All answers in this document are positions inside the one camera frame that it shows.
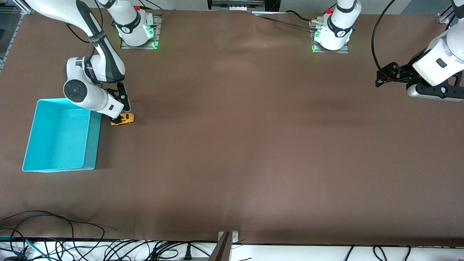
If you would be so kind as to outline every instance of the yellow toy car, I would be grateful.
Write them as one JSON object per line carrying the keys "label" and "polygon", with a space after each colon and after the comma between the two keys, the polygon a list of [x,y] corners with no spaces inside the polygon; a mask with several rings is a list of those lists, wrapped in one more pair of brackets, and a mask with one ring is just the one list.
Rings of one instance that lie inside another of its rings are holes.
{"label": "yellow toy car", "polygon": [[111,119],[111,126],[119,126],[123,124],[133,123],[135,115],[133,113],[121,113],[119,117]]}

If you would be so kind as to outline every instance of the turquoise bin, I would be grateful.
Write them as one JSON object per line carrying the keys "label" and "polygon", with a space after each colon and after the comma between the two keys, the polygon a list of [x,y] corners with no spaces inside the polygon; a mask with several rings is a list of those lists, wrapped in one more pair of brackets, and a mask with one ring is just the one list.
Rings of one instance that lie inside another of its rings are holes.
{"label": "turquoise bin", "polygon": [[93,170],[101,119],[66,98],[37,101],[23,171]]}

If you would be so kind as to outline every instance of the white floor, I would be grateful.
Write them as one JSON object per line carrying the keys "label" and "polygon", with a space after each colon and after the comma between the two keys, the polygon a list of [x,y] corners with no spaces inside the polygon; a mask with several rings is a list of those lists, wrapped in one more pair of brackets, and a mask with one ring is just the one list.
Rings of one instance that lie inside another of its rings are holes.
{"label": "white floor", "polygon": [[[125,248],[118,251],[118,254],[122,257],[133,247],[141,244],[132,243]],[[43,242],[36,242],[34,245],[46,253],[45,245]],[[95,242],[76,242],[77,246],[94,246]],[[110,242],[100,243],[100,245],[110,245]],[[152,250],[154,243],[149,243],[150,249],[146,244],[137,248],[135,251],[129,253],[127,257],[131,261],[142,261],[144,260],[149,252]],[[214,243],[195,243],[195,246],[211,253],[216,244]],[[14,242],[13,246],[15,250],[20,251],[22,249],[21,242]],[[50,253],[55,249],[54,242],[47,243],[48,250]],[[73,247],[72,242],[65,243],[66,248]],[[9,242],[0,242],[0,248],[10,249]],[[251,258],[251,261],[343,261],[349,250],[349,246],[277,246],[277,245],[233,245],[231,253],[231,261],[241,261]],[[402,247],[382,247],[385,251],[387,259],[389,261],[403,261],[407,253],[407,248]],[[90,261],[103,261],[103,256],[106,247],[100,247],[94,249],[89,253],[86,258]],[[186,245],[176,248],[179,251],[177,257],[171,260],[180,260],[185,256]],[[70,250],[74,258],[70,254],[63,256],[64,261],[79,260],[79,254],[75,249]],[[80,248],[79,251],[84,254],[89,251],[87,248]],[[172,255],[173,252],[167,252],[165,257]],[[15,256],[15,254],[0,250],[0,260],[4,258]],[[40,256],[40,254],[29,247],[26,256],[31,259],[32,257]],[[192,248],[192,257],[205,257],[203,253]],[[111,260],[116,260],[117,257],[114,255]],[[464,259],[464,249],[456,248],[412,248],[411,254],[409,255],[408,261],[458,261]],[[372,247],[355,247],[349,256],[350,261],[378,261],[372,252]]]}

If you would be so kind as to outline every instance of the brown table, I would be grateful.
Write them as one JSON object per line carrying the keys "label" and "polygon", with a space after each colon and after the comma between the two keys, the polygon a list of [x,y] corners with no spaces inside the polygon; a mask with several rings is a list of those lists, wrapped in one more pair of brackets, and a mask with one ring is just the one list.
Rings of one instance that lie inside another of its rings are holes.
{"label": "brown table", "polygon": [[[107,238],[464,245],[464,104],[375,88],[377,17],[360,16],[350,54],[333,55],[246,12],[175,11],[158,50],[118,48],[137,122],[102,121],[96,170],[40,174],[21,171],[36,101],[62,97],[66,60],[91,47],[26,16],[0,73],[0,216],[44,209],[107,225]],[[443,28],[385,16],[381,64],[406,63]],[[50,218],[21,231],[70,236]]]}

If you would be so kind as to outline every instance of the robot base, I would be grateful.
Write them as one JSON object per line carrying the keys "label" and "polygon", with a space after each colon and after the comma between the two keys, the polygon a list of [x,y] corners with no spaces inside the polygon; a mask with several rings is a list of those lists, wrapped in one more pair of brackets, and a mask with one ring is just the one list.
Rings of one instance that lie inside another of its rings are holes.
{"label": "robot base", "polygon": [[332,51],[324,48],[321,44],[319,44],[317,41],[315,41],[316,35],[320,32],[322,29],[322,24],[324,22],[324,17],[323,16],[318,16],[317,17],[317,22],[309,22],[309,26],[311,28],[316,29],[317,31],[311,31],[311,44],[313,48],[313,52],[324,52],[324,53],[349,53],[348,49],[348,44],[345,44],[341,49]]}
{"label": "robot base", "polygon": [[144,50],[158,49],[158,42],[160,40],[160,30],[161,30],[161,16],[153,15],[152,17],[153,17],[153,28],[148,29],[147,32],[152,33],[154,36],[141,46],[130,46],[126,44],[123,39],[121,39],[121,49],[144,49]]}

